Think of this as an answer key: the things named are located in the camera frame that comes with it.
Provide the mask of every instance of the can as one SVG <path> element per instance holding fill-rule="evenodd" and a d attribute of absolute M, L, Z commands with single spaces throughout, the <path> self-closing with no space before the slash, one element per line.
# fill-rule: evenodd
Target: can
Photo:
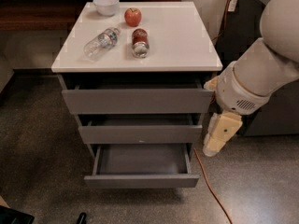
<path fill-rule="evenodd" d="M 145 58 L 150 51 L 148 33 L 141 28 L 137 28 L 132 33 L 132 53 L 137 58 Z"/>

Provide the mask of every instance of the red apple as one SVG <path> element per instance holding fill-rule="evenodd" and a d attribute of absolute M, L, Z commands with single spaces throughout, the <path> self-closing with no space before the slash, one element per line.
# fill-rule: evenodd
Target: red apple
<path fill-rule="evenodd" d="M 138 8 L 128 8 L 124 13 L 125 22 L 129 26 L 137 26 L 141 21 L 141 11 Z"/>

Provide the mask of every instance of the wall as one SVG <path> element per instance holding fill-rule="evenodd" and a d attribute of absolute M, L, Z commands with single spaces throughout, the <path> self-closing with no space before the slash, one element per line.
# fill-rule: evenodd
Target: wall
<path fill-rule="evenodd" d="M 183 0 L 193 1 L 211 39 L 218 35 L 227 0 Z"/>
<path fill-rule="evenodd" d="M 195 3 L 210 37 L 216 36 L 226 0 L 183 1 Z M 4 54 L 14 69 L 50 68 L 65 38 L 64 31 L 0 32 L 0 55 Z"/>

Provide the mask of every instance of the gray drawer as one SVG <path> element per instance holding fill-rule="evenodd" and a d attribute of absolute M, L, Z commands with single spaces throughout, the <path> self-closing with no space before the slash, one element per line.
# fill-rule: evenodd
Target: gray drawer
<path fill-rule="evenodd" d="M 195 143 L 202 131 L 183 114 L 79 117 L 85 144 Z"/>
<path fill-rule="evenodd" d="M 199 82 L 95 82 L 67 86 L 63 97 L 71 114 L 206 113 L 211 91 Z"/>
<path fill-rule="evenodd" d="M 111 145 L 97 149 L 93 175 L 84 180 L 90 188 L 157 189 L 193 188 L 186 144 Z"/>

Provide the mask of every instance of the table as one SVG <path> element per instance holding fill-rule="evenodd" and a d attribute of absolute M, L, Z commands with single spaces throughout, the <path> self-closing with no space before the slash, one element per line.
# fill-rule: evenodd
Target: table
<path fill-rule="evenodd" d="M 138 27 L 149 34 L 145 59 L 131 52 L 135 28 L 123 17 L 129 7 L 141 10 Z M 84 45 L 111 26 L 121 29 L 118 44 L 89 61 Z M 202 86 L 221 68 L 193 2 L 121 3 L 113 17 L 87 3 L 52 66 L 94 158 L 87 185 L 195 187 L 190 158 L 212 95 Z"/>

